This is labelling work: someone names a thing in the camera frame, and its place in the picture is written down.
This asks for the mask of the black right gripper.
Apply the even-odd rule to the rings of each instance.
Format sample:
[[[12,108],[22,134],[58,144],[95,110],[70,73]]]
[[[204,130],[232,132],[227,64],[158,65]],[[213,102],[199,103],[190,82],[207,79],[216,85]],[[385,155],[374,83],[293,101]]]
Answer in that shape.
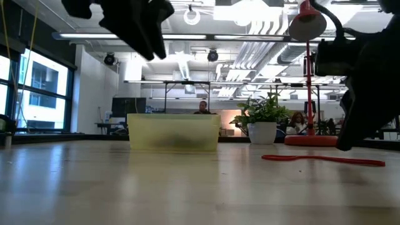
[[[388,94],[400,90],[400,18],[392,18],[381,32],[367,38],[356,60],[347,86],[356,94],[370,90]],[[355,98],[346,91],[340,106],[345,112],[336,147],[349,151],[359,141],[371,137],[396,116],[400,103],[388,99]]]

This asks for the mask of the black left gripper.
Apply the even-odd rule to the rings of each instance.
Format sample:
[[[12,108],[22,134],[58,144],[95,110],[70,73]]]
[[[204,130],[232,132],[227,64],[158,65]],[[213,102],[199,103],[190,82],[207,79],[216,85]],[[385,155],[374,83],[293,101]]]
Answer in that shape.
[[[144,59],[151,61],[154,54],[166,57],[161,24],[174,14],[169,0],[61,0],[67,13],[75,18],[90,19],[90,6],[101,7],[100,26],[116,34],[118,25],[132,25],[139,30],[127,32],[125,42]]]

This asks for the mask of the red rubber band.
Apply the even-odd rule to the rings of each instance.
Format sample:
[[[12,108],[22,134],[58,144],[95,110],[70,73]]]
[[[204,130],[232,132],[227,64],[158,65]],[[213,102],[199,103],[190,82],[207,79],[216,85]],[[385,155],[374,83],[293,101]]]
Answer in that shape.
[[[342,157],[328,157],[328,156],[282,156],[282,155],[263,155],[262,159],[268,161],[295,161],[300,159],[316,159],[323,161],[331,161],[336,163],[355,164],[363,166],[376,166],[385,167],[384,161],[370,160],[370,159],[349,159]]]

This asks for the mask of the yellow translucent plastic bin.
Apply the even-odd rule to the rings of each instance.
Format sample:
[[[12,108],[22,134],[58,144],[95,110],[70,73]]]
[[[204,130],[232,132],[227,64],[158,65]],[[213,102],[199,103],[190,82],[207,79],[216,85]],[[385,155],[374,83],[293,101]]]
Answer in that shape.
[[[128,114],[133,151],[211,152],[218,148],[218,114]]]

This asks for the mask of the red desk lamp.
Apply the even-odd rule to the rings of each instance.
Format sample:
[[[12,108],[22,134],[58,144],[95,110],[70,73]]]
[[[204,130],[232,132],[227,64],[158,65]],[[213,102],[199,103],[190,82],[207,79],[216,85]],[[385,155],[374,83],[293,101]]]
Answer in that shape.
[[[316,135],[311,97],[310,40],[318,38],[325,31],[327,22],[324,16],[311,6],[311,0],[297,0],[297,3],[298,14],[289,26],[289,35],[297,41],[306,43],[307,128],[306,135],[286,136],[284,143],[290,146],[333,147],[336,145],[336,137]]]

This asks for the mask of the long ceiling light strip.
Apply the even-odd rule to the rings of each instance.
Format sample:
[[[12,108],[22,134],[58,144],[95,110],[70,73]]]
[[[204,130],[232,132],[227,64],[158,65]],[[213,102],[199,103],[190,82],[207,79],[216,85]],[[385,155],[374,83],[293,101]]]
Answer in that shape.
[[[106,33],[53,33],[54,39],[119,39],[115,34],[106,34]],[[163,34],[162,37],[164,39],[173,40],[173,39],[183,39],[183,40],[204,40],[207,38],[206,35],[202,34]]]

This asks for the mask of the person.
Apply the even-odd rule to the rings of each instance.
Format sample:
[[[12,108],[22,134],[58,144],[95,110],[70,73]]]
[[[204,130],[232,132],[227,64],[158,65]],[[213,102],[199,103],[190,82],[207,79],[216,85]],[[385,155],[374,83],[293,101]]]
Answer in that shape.
[[[305,135],[308,127],[307,120],[303,113],[295,112],[286,127],[287,135]]]
[[[207,102],[206,101],[201,101],[199,103],[198,111],[194,112],[194,114],[212,114],[212,113],[208,110]]]

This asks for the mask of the black computer monitor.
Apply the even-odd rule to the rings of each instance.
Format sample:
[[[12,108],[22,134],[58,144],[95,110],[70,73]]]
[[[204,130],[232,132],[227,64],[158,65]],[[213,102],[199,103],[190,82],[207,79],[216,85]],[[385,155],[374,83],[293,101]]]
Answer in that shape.
[[[112,116],[125,118],[127,114],[146,112],[146,98],[144,97],[114,97],[112,99]]]

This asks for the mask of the green plant in white pot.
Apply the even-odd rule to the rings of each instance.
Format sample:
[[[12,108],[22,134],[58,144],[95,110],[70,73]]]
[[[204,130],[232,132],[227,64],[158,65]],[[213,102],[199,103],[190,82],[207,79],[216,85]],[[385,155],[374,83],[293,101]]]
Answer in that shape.
[[[238,103],[241,113],[231,123],[242,132],[246,131],[252,144],[273,144],[278,124],[286,122],[291,114],[285,106],[278,104],[278,97],[278,93],[269,92],[266,97],[249,97],[245,102]]]

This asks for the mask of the large window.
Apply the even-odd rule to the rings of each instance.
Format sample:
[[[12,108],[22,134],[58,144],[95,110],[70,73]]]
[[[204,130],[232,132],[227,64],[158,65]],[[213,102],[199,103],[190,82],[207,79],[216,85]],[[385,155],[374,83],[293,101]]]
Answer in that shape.
[[[25,132],[62,130],[68,121],[72,72],[36,52],[0,54],[0,114]]]

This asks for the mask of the black clamp knob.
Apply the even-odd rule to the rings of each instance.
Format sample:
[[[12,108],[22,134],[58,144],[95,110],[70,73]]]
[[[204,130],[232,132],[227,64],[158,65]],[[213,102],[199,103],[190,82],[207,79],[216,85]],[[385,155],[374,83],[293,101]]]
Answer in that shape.
[[[16,122],[4,114],[0,114],[0,148],[11,147],[13,136],[16,133]]]

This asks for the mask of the black aluminium table frame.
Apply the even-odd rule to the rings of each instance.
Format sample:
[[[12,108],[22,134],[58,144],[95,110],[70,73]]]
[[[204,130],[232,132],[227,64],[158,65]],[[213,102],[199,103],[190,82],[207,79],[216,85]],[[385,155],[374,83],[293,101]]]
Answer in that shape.
[[[12,144],[37,144],[64,141],[129,141],[127,136],[108,136],[100,134],[18,134],[11,136]],[[383,149],[400,152],[400,141],[367,139],[359,141],[356,147]]]

